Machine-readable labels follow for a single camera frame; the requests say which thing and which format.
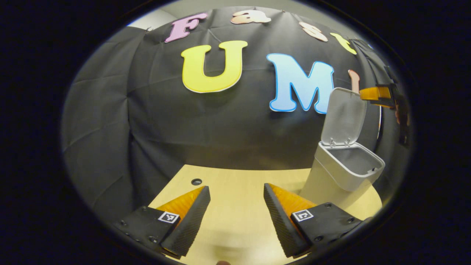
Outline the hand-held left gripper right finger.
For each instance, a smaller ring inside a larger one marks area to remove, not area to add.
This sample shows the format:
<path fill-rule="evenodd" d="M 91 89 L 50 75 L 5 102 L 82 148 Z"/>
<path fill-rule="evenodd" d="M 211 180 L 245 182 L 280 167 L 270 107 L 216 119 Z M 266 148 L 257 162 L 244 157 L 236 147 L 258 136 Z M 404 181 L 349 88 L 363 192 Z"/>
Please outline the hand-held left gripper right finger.
<path fill-rule="evenodd" d="M 363 224 L 331 202 L 317 205 L 272 183 L 264 184 L 263 198 L 288 258 L 324 253 Z"/>

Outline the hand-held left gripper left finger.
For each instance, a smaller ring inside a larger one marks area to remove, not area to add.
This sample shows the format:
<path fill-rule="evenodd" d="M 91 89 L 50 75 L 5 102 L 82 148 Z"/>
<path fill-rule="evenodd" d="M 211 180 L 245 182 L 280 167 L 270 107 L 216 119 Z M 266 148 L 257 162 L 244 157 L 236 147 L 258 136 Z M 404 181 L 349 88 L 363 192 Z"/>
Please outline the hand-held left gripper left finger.
<path fill-rule="evenodd" d="M 180 259 L 195 241 L 210 200 L 210 188 L 201 186 L 157 208 L 142 206 L 113 226 L 153 252 Z"/>

